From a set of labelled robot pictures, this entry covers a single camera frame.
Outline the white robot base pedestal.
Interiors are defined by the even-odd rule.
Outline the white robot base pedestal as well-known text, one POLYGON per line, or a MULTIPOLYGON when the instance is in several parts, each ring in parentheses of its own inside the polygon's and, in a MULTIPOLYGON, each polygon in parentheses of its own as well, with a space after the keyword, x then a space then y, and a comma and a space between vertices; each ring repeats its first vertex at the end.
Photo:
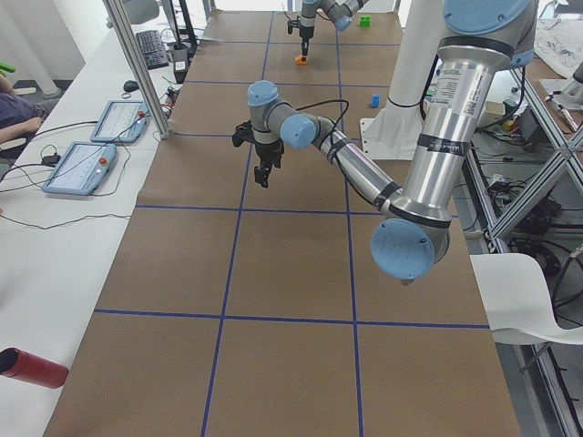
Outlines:
POLYGON ((412 2, 386 105, 376 117, 361 120, 363 151, 369 158, 413 158, 423 126, 425 84, 445 31, 443 11, 438 0, 412 2))

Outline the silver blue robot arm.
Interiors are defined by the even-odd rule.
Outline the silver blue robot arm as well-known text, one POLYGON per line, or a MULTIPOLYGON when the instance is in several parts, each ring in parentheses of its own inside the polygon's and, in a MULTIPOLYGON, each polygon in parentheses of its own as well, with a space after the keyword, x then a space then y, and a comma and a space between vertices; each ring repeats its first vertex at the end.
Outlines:
POLYGON ((415 1, 385 107, 356 146, 326 117, 301 112, 262 80, 247 91, 250 118, 235 146, 251 143, 268 183, 285 147, 316 147, 384 221, 372 235, 377 266, 402 280, 426 274, 447 252, 448 202, 498 71, 526 65, 534 1, 415 1))
POLYGON ((367 3, 367 0, 348 0, 343 3, 334 0, 303 0, 300 15, 296 19, 288 21, 289 35, 294 28, 299 29, 299 35, 302 39, 301 60, 306 61, 308 58, 310 40, 313 38, 315 19, 319 10, 323 11, 325 17, 334 24, 338 31, 343 31, 352 22, 352 17, 367 3))

